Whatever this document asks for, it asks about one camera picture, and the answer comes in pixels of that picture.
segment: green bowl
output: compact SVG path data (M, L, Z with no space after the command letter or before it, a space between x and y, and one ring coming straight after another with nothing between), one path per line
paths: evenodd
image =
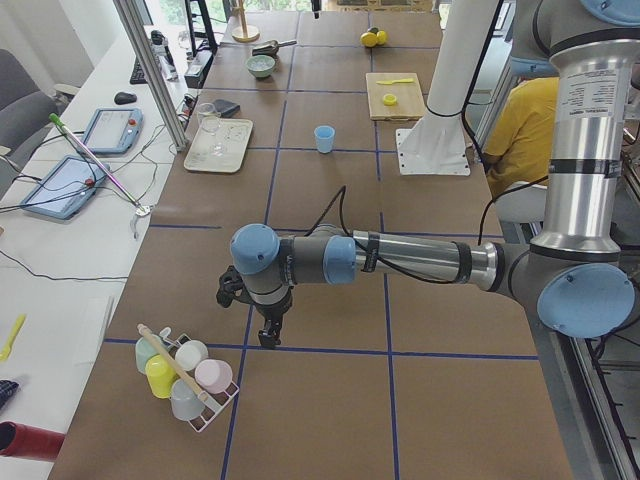
M256 78L266 78L276 67L276 60L269 55L254 55L245 63L247 70Z

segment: warning label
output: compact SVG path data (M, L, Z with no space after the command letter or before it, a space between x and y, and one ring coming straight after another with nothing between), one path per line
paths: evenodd
M618 86L618 70L577 73L561 82L558 121L574 118L612 117Z

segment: blue joint cap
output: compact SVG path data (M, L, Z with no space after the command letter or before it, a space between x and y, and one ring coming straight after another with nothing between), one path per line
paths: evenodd
M233 264L241 275L253 275L271 265L278 256L280 239L261 223L245 225L231 239Z
M631 313L633 285L607 263L565 270L542 290L538 316L547 327L576 338L593 338L620 326Z
M509 57L511 71L518 77L557 77L558 71L547 60Z
M324 249L322 262L327 283L351 283L356 277L356 244L353 238L335 235Z
M638 0L580 0L580 2L598 20L620 27L640 27Z

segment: computer mouse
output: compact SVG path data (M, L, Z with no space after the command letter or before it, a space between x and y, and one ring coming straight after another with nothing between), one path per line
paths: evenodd
M113 97L113 101L116 102L117 105L125 105L127 103L133 103L138 100L138 96L135 93L129 92L118 92L116 96Z

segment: tablet device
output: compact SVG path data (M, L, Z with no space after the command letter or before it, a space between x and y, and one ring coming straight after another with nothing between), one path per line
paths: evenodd
M98 155L118 155L131 148L142 127L139 108L99 108L82 136L89 150Z
M67 155L20 206L30 212L66 220L82 208L105 178L106 174L96 164Z

